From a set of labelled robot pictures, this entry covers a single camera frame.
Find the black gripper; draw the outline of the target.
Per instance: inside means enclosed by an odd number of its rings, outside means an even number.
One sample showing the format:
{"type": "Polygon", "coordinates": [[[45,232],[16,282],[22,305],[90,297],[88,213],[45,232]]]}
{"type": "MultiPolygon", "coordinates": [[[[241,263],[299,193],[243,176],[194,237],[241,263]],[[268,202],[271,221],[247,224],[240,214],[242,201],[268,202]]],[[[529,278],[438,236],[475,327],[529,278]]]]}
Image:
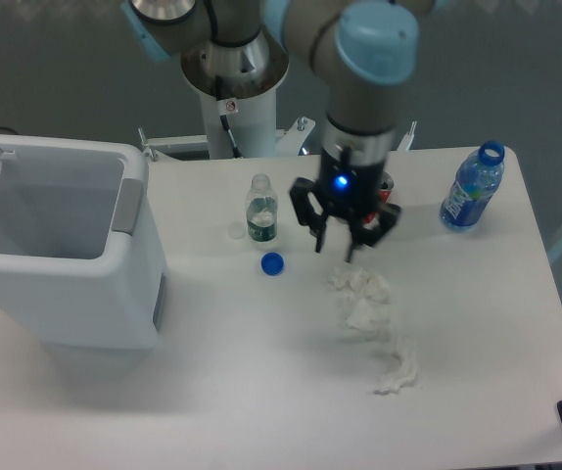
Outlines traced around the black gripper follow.
{"type": "Polygon", "coordinates": [[[354,252],[362,247],[375,247],[398,224],[402,207],[381,203],[384,162],[371,165],[353,164],[350,158],[342,161],[322,150],[317,183],[298,177],[289,195],[300,226],[309,228],[315,238],[315,251],[324,245],[329,215],[350,220],[351,241],[345,262],[351,263],[354,252]],[[309,195],[322,207],[317,213],[309,195]]]}

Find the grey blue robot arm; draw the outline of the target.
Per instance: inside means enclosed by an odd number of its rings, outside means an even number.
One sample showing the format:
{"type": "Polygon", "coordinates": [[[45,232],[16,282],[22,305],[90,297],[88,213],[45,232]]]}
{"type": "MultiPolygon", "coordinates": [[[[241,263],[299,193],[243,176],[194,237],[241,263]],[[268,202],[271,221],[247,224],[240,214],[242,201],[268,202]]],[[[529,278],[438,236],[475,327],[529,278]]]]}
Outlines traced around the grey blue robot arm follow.
{"type": "Polygon", "coordinates": [[[298,178],[290,198],[317,241],[335,217],[352,250],[377,245],[400,208],[381,200],[396,137],[398,95],[416,64],[420,17],[436,1],[126,1],[122,10],[147,52],[178,57],[202,95],[214,158],[270,156],[273,112],[250,103],[273,92],[291,59],[329,89],[317,178],[298,178]]]}

